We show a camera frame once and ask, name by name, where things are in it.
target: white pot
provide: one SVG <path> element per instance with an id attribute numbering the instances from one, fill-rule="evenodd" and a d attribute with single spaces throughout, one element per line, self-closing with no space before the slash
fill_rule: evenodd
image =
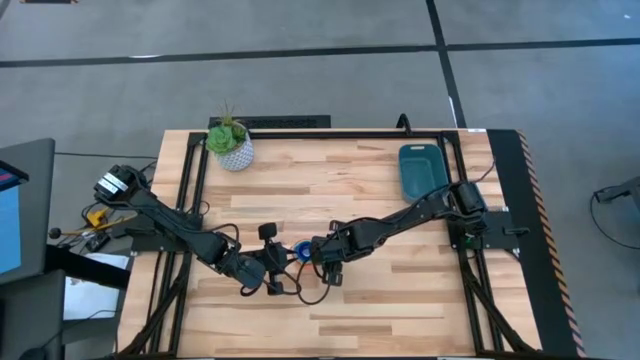
<path id="1" fill-rule="evenodd" d="M 251 162 L 253 161 L 253 144 L 251 144 L 248 131 L 244 137 L 245 140 L 242 143 L 242 146 L 232 152 L 224 155 L 219 155 L 215 152 L 213 153 L 216 159 L 218 159 L 220 166 L 229 171 L 240 171 L 251 165 Z"/>

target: blue object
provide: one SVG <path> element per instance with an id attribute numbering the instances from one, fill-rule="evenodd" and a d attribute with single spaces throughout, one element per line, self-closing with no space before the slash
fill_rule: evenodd
<path id="1" fill-rule="evenodd" d="M 311 260 L 311 241 L 305 240 L 293 246 L 293 251 L 300 262 L 308 262 Z"/>
<path id="2" fill-rule="evenodd" d="M 17 187 L 0 192 L 0 274 L 20 266 L 20 203 Z"/>
<path id="3" fill-rule="evenodd" d="M 442 151 L 434 145 L 404 145 L 398 155 L 402 196 L 413 203 L 422 195 L 447 185 Z"/>

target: concrete floor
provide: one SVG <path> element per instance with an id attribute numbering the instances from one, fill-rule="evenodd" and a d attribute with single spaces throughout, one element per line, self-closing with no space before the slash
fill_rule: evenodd
<path id="1" fill-rule="evenodd" d="M 636 1 L 437 0 L 447 43 L 640 36 Z M 421 0 L 11 1 L 0 61 L 330 46 L 433 44 Z M 638 175 L 640 46 L 450 53 L 469 127 L 528 137 L 587 354 L 640 353 L 640 252 L 589 219 L 596 189 Z M 334 127 L 452 127 L 436 53 L 0 69 L 0 146 L 50 136 L 59 151 L 155 155 L 164 129 L 202 128 L 224 100 L 241 115 L 329 114 Z M 75 227 L 110 165 L 56 157 L 51 224 Z M 640 245 L 640 213 L 597 209 Z M 111 249 L 127 243 L 111 244 Z M 113 332 L 68 348 L 105 355 Z"/>

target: wooden table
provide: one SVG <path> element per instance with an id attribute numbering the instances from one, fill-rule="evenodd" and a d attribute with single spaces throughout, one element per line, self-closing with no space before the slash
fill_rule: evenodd
<path id="1" fill-rule="evenodd" d="M 160 151 L 152 191 L 170 207 L 176 202 L 188 134 L 165 132 Z M 478 178 L 493 161 L 488 135 L 466 130 L 459 135 L 468 177 Z M 326 234 L 332 219 L 384 217 L 407 206 L 397 156 L 409 143 L 435 141 L 254 140 L 253 164 L 237 173 L 222 170 L 211 156 L 203 192 L 203 200 L 211 204 L 205 228 L 233 222 L 240 227 L 243 250 L 251 250 L 261 246 L 257 227 L 266 222 L 275 222 L 277 240 L 292 246 Z M 456 180 L 452 153 L 448 151 L 448 160 Z M 191 188 L 196 169 L 193 166 Z M 505 206 L 495 169 L 479 188 L 490 207 Z M 520 263 L 503 250 L 485 255 L 496 305 L 525 341 L 540 348 Z M 135 259 L 118 330 L 121 347 L 146 321 L 155 260 L 156 253 Z M 285 288 L 293 288 L 284 281 Z M 311 268 L 303 270 L 302 285 L 307 299 L 317 299 L 324 291 Z M 239 288 L 235 280 L 194 262 L 180 356 L 474 354 L 460 270 L 444 221 L 397 235 L 373 255 L 345 264 L 343 286 L 332 288 L 316 306 L 303 305 L 295 296 L 267 296 L 264 288 L 245 298 Z M 170 309 L 161 350 L 168 344 L 172 315 Z M 485 347 L 490 348 L 486 320 L 482 325 Z"/>

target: black metal frame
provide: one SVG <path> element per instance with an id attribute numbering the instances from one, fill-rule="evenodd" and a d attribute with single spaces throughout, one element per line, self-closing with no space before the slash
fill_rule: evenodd
<path id="1" fill-rule="evenodd" d="M 251 138 L 255 140 L 264 139 L 434 139 L 437 142 L 438 147 L 441 149 L 445 159 L 448 159 L 447 144 L 453 147 L 453 156 L 456 160 L 456 168 L 460 177 L 460 180 L 466 180 L 466 168 L 464 166 L 464 159 L 462 156 L 462 149 L 460 147 L 460 139 L 457 131 L 414 131 L 411 128 L 411 124 L 405 114 L 402 114 L 398 119 L 396 128 L 404 129 L 404 131 L 300 131 L 300 132 L 255 132 L 251 133 Z M 182 178 L 180 180 L 180 189 L 178 191 L 178 205 L 180 208 L 184 205 L 184 199 L 186 197 L 186 184 L 189 181 L 189 172 L 192 166 L 193 156 L 195 152 L 195 146 L 206 139 L 206 133 L 204 132 L 192 132 L 189 134 L 189 143 L 187 146 L 187 153 L 185 154 L 184 168 L 182 172 Z M 200 164 L 198 166 L 198 175 L 194 193 L 193 209 L 197 211 L 202 199 L 202 190 L 204 185 L 204 177 L 206 175 L 207 168 L 207 151 L 203 151 L 200 156 Z M 452 181 L 451 169 L 449 168 L 448 161 L 445 160 L 445 168 L 449 181 Z M 457 234 L 450 226 L 449 236 L 451 243 L 455 244 Z M 462 261 L 467 261 L 466 248 L 463 246 L 454 246 L 458 253 L 460 262 L 460 271 L 464 271 L 464 264 Z M 480 284 L 485 294 L 489 297 L 493 303 L 493 296 L 491 293 L 489 275 L 486 267 L 486 260 L 484 258 L 483 249 L 474 250 L 475 258 L 477 262 L 478 272 L 480 274 Z M 185 260 L 191 261 L 191 254 L 185 256 Z M 473 343 L 476 353 L 484 351 L 484 344 L 482 340 L 482 334 L 480 329 L 480 322 L 478 316 L 478 310 L 473 295 L 473 290 L 463 281 L 465 300 L 467 309 L 469 312 L 469 322 L 471 326 L 471 333 L 473 337 Z M 173 327 L 171 329 L 170 337 L 170 349 L 169 352 L 177 355 L 179 340 L 180 340 L 180 325 L 182 324 L 182 318 L 184 314 L 184 298 L 178 297 L 176 303 L 176 309 L 174 314 Z M 491 333 L 493 339 L 493 349 L 496 351 L 503 351 L 502 338 L 498 331 L 497 326 L 489 318 L 491 324 Z M 156 329 L 157 333 L 161 332 L 162 327 Z M 151 348 L 151 353 L 157 352 L 157 347 Z"/>

